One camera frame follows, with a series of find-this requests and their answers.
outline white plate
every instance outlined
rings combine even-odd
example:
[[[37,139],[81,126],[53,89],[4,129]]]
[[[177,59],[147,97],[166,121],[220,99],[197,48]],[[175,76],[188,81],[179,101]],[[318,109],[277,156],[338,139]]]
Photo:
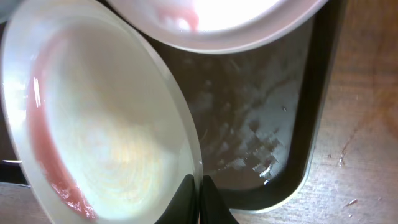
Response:
[[[25,1],[2,43],[2,81],[14,149],[54,223],[154,223],[185,175],[201,178],[173,76],[94,0]]]
[[[204,54],[254,49],[292,31],[327,0],[107,0],[127,21],[173,47]]]

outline pink liquid residue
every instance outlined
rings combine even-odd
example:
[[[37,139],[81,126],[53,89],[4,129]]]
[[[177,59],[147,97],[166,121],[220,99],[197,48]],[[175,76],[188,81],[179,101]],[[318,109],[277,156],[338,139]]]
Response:
[[[48,44],[40,51],[32,72],[31,81],[28,86],[27,98],[27,125],[32,141],[35,158],[44,170],[47,181],[54,191],[58,194],[63,203],[68,205],[79,215],[90,220],[96,219],[96,213],[91,205],[86,201],[83,192],[75,183],[63,162],[58,155],[57,148],[53,142],[45,115],[44,93],[44,68],[48,63],[55,47],[65,41],[67,32],[62,32],[52,38]]]

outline white bowl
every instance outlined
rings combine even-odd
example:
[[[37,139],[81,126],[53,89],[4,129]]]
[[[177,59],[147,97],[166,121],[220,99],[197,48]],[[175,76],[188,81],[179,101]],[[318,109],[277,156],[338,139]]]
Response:
[[[170,46],[227,54],[268,44],[327,0],[107,0],[127,21]]]
[[[188,106],[154,49],[94,0],[25,1],[2,43],[3,110],[54,223],[154,223],[201,178]]]

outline wooden table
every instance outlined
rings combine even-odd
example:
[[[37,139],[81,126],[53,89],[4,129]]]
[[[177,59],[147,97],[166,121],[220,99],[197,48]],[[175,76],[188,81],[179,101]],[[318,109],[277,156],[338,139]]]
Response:
[[[397,223],[398,1],[350,0],[310,174],[245,223]],[[28,188],[0,184],[0,223],[49,223]]]

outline baking tray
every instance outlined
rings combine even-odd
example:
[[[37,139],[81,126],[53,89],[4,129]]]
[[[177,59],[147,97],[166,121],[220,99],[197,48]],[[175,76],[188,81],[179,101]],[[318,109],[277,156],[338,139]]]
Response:
[[[345,4],[330,0],[285,37],[237,54],[195,54],[143,34],[182,90],[204,174],[229,208],[271,210],[305,182]],[[26,183],[15,164],[0,170],[0,181]]]

